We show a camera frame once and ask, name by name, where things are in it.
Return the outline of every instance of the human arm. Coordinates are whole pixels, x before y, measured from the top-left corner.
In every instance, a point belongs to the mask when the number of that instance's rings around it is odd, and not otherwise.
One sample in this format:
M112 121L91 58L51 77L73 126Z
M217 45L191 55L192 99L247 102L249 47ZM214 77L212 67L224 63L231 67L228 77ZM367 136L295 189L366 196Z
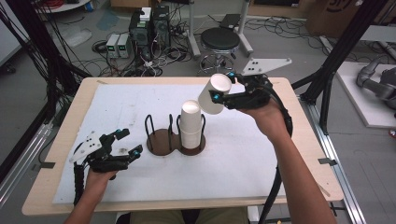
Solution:
M277 104L271 100L264 107L241 111L255 119L260 131L274 145L292 223L336 223L317 182L287 132Z
M64 224L90 223L96 205L102 201L105 194L108 180L116 173L117 171L96 173L90 169L84 193Z

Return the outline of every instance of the wire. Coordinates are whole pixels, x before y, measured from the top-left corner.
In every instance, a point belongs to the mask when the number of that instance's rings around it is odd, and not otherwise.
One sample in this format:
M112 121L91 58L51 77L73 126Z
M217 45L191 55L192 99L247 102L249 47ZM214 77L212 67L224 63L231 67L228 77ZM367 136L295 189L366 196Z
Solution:
M39 162L40 164L44 163L44 162L41 160L41 154L43 153L44 149L46 149L46 147L48 147L48 146L52 143L52 141L55 139L56 135L57 135L57 134L55 134L55 136L53 136L53 137L49 140L49 142L48 142L45 146L43 146L43 147L40 149L40 152L38 153L38 156L37 156L38 162Z
M107 48L106 48L106 40L99 40L96 41L92 44L92 51L95 53L106 53L107 52Z
M105 63L106 61L103 58L96 58L96 59L92 59L92 60L88 60L88 61L74 61L72 63L79 63L77 65L77 67L83 67L84 70L88 70L87 67L91 64L94 64L96 67L99 68L99 72L95 73L95 74L101 74L102 73L102 67L98 64L99 62L101 63Z
M212 21L212 22L216 22L217 24L219 24L219 22L218 21L214 21L214 20L207 20L207 21L203 21L202 23L201 23L201 25L200 26L198 26L198 28L196 28L195 30L193 30L193 34L195 33L195 32L197 32L198 30L200 30L203 26L204 26L204 24L205 23L207 23L207 22L210 22L210 21Z
M76 22L82 21L84 19L85 19L85 17L81 17L80 19L78 19L76 21L58 21L58 23L64 24L64 25L69 25L69 24L72 24L72 23L76 23Z
M218 24L220 24L219 21L216 21L215 18L211 17L210 15L207 15L210 19L212 19L213 21L217 22Z
M17 12L18 15L16 15L16 16L19 18L19 20L21 21L22 24L25 24L24 28L25 28L26 32L31 37L35 36L35 35L42 35L43 32L47 32L47 30L45 29L45 27L42 24L35 26L35 29L33 29L33 30L29 30L30 27L26 24L37 20L36 15L34 15L34 18L32 18L32 16L30 16L31 13L35 14L35 11L32 8L29 8L29 6L26 6L23 3L21 3L21 5L19 5L19 3L14 3L10 7L11 8L18 7L21 10L21 11ZM49 67L48 63L46 62L46 60L43 58L43 56L42 56L43 52L46 53L47 55L50 55L51 53L53 53L53 50L50 47L47 48L48 46L50 46L50 45L48 45L48 42L45 45L41 45L39 43L42 51L39 51L38 47L35 45L35 43L33 43L31 41L29 41L29 43L24 42L24 39L21 38L21 35L23 35L25 37L25 39L29 39L29 38L27 38L26 35L23 34L21 29L19 29L19 27L16 26L15 23L7 16L7 13L5 12L5 9L2 5L1 5L1 12L2 12L1 13L2 21L5 23L8 30L10 30L10 32L16 36L16 38L18 39L18 41L20 42L22 47L24 49L26 49L28 55L30 56L35 67L37 68L38 73L48 83L47 97L49 98L50 109L49 109L47 119L49 119L49 116L51 116L54 113L55 101L58 99L58 97L61 97L60 104L64 105L64 103L66 103L68 101L68 99L65 97L65 92L66 91L68 93L73 92L72 89L74 89L74 83L73 83L73 81L70 82L70 78L62 76L62 74L64 74L65 71L61 71L60 73L58 73L56 71L57 68L60 68L60 62L58 59L59 56L56 56L56 57L54 57L53 60L51 60L52 64L50 64L50 67ZM39 40L45 42L46 37L48 37L48 35L42 35L42 36L43 36L43 38L41 38Z

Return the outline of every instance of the stacked cups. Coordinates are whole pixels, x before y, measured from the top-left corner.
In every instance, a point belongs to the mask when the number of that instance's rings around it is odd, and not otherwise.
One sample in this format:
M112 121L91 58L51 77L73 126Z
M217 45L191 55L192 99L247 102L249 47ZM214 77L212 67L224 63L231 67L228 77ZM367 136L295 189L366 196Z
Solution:
M231 89L231 80L223 74L213 75L207 82L204 90L198 97L199 105L202 110L208 114L216 115L222 111L224 105L215 104L212 102L212 97L209 91L221 91L227 94Z
M201 108L198 102L189 100L181 107L181 145L187 149L197 148L201 143Z

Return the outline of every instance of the forearm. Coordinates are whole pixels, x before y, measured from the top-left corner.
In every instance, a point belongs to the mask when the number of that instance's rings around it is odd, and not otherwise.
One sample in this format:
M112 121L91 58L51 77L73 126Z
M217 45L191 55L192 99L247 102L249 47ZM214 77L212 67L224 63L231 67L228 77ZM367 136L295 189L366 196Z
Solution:
M64 224L89 224L95 206L95 202L83 195Z
M293 223L336 223L317 182L285 132L271 139Z

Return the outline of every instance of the black cable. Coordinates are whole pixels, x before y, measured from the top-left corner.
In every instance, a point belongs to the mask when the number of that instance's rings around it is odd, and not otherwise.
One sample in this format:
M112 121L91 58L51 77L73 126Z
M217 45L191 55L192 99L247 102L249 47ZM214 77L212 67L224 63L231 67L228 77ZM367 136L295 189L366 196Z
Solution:
M218 24L220 24L219 21L216 21L215 18L211 17L210 15L207 15L210 19L212 19L213 21L217 22Z
M72 53L73 56L76 57L76 59L79 61L79 58L78 58L77 54L70 48L70 46L67 44L67 42L66 42L66 41L64 40L64 38L62 37L61 32L59 31L59 27L58 27L57 21L56 21L54 18L51 18L51 17L50 17L50 15L53 15L53 14L51 14L51 9L50 9L50 8L47 9L47 11L49 11L49 13L47 13L47 12L45 11L45 9L42 8L42 7L41 7L39 10L41 11L42 15L44 15L44 17L47 19L47 22L49 22L50 26L51 26L52 29L53 29L53 32L54 32L54 33L56 34L56 36L58 37L58 39L59 39L59 41L60 41L60 43L61 43L61 46L62 46L62 48L63 48L63 50L64 50L64 53L65 53L66 56L67 56L67 59L68 59L69 64L71 64L71 59L70 59L70 56L69 56L69 52ZM76 76L74 76L74 79L75 79L77 82L79 82L79 83L81 82L81 79L82 79L83 77L81 77L78 73L76 73L76 71L73 71L73 69L61 69L60 74L63 73L64 71L66 71L66 70L70 70L70 72L76 74ZM84 69L84 70L85 70L85 72L86 72L86 74L84 74L84 77L91 77L91 76L92 76L92 75L90 74L90 72L89 72L87 69ZM60 82L61 82L61 83L68 83L68 85L75 85L74 82L73 82L71 79L68 79L68 78L64 78L64 80L62 80L62 81L60 81Z
M32 14L32 10L31 8L29 8L28 6L22 4L21 2L12 2L11 4L8 3L9 6L11 7L11 9L14 11L15 14L15 7L17 7L19 9L19 11L16 12L16 16L20 19L20 21L22 23L26 23L26 22L30 22L29 20L27 20L27 16ZM26 50L26 52L28 53L28 55L31 57L35 67L37 68L37 71L39 72L40 76L42 76L48 85L48 93L47 93L47 97L49 100L49 109L48 109L48 117L46 119L45 122L48 122L50 120L50 118L52 117L52 115L55 113L55 101L58 99L58 97L62 96L62 90L56 85L56 83L54 83L53 81L50 81L50 73L49 71L49 63L44 62L43 57L41 56L40 53L35 53L34 51L32 51L25 42L24 40L20 37L19 34L17 34L17 32L15 31L13 25L15 25L14 22L10 21L10 18L7 16L7 14L4 14L4 8L2 8L2 13L1 13L1 19L4 22L4 24L6 25L6 27L8 28L8 30L14 34L14 36L17 38L17 40L20 42L20 44L22 45L22 47ZM31 16L32 20L34 21L34 19L37 19L36 15ZM43 25L38 26L37 27L37 31L34 30L35 32L40 33L39 31L41 31ZM29 32L31 30L29 30L30 27L28 27L27 29L25 28L26 32ZM30 37L32 36L36 36L36 33L28 33Z
M48 146L52 143L52 141L55 139L56 135L57 135L57 134L55 134L55 136L53 136L53 137L49 140L49 142L48 142L45 146L43 146L43 147L40 149L40 152L38 153L38 156L37 156L38 162L39 162L40 164L43 163L43 161L41 160L41 154L43 153L44 149L46 149L46 147L48 147Z
M92 51L95 53L106 53L107 52L107 47L106 47L106 40L99 40L96 41L95 43L92 44Z
M274 91L274 89L267 88L266 86L264 86L263 90L266 91L269 95L271 95L273 97L273 99L277 102L277 104L279 105L280 112L282 113L283 119L285 121L286 129L288 130L288 133L291 137L292 132L293 132L293 126L292 126L291 116L289 115L288 110L283 105L282 100L277 95L277 93ZM262 224L265 222L265 219L267 218L267 216L272 208L272 205L275 202L276 196L279 193L281 185L282 185L282 177L280 175L279 168L277 166L274 183L273 183L273 186L271 187L271 191L270 191L270 193L267 197L267 200L265 201L264 207L262 209L262 215L260 216L260 220L258 222L259 224Z
M82 146L80 143L73 154L76 154L78 149ZM74 175L75 175L75 199L73 201L73 205L76 206L78 204L79 199L81 198L82 194L84 193L84 169L87 167L85 159L81 164L77 164L74 162Z
M177 55L176 57L172 55L172 53L174 52L178 52L179 55ZM175 61L183 61L186 58L187 55L187 51L183 48L171 48L169 49L169 51L166 53L166 56L168 56L169 58L175 60Z
M88 61L77 61L77 62L80 63L79 65L77 65L77 67L83 66L84 69L86 69L86 70L88 70L87 67L89 65L91 65L91 64L96 65L99 68L99 73L97 73L97 74L100 74L102 72L103 68L98 63L99 62L105 63L105 60L103 58L96 58L96 59L92 59L92 60L88 60Z
M82 21L84 19L85 19L85 17L81 17L80 19L78 19L76 21L58 21L58 23L64 24L64 25L69 25L69 24L72 24L72 23L76 23L76 22Z
M162 74L163 70L161 68L151 66L142 71L141 77L160 77Z

